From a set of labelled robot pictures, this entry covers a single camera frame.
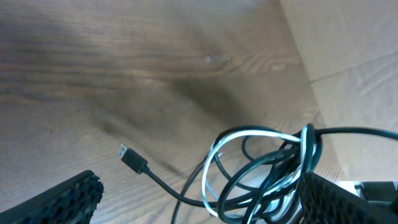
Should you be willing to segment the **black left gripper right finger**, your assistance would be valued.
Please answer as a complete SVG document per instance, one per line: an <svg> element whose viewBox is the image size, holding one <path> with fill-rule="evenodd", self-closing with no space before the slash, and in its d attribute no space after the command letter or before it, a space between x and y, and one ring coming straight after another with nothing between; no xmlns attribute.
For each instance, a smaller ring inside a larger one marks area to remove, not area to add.
<svg viewBox="0 0 398 224"><path fill-rule="evenodd" d="M313 172L301 175L297 192L302 223L397 224L394 202L370 202Z"/></svg>

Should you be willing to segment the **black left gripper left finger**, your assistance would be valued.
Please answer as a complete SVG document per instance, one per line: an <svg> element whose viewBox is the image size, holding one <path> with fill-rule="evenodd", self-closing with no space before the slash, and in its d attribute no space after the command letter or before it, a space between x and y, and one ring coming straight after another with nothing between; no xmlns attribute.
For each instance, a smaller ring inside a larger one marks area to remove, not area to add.
<svg viewBox="0 0 398 224"><path fill-rule="evenodd" d="M89 223L100 203L104 186L91 170L1 212L1 223Z"/></svg>

